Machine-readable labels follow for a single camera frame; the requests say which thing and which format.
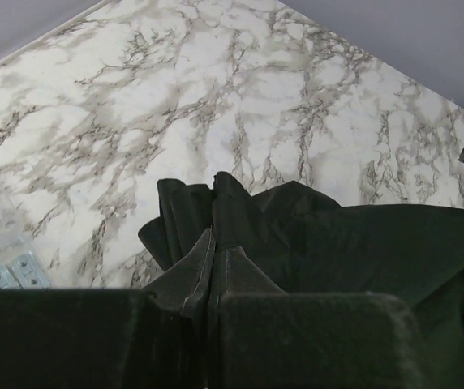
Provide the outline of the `dark green folding umbrella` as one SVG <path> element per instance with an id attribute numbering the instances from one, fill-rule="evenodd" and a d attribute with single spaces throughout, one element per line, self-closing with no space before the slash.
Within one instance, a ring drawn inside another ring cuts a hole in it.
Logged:
<path id="1" fill-rule="evenodd" d="M 235 247 L 286 293 L 382 293 L 415 317 L 420 388 L 464 388 L 464 209 L 343 207 L 299 182 L 249 194 L 220 172 L 211 186 L 157 184 L 160 215 L 138 236 L 163 276 L 206 230 L 216 255 Z M 208 300 L 201 341 L 208 384 Z"/>

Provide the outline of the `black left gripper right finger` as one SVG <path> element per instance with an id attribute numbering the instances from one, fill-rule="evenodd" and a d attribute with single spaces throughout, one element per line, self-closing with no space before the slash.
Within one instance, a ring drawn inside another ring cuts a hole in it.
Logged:
<path id="1" fill-rule="evenodd" d="M 235 247 L 214 260 L 211 388 L 420 388 L 407 304 L 382 293 L 286 293 Z"/>

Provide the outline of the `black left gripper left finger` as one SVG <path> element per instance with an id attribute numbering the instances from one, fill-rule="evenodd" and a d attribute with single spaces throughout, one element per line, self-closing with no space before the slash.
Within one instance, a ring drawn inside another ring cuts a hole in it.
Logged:
<path id="1" fill-rule="evenodd" d="M 142 289 L 0 289 L 0 388 L 203 388 L 211 230 Z"/>

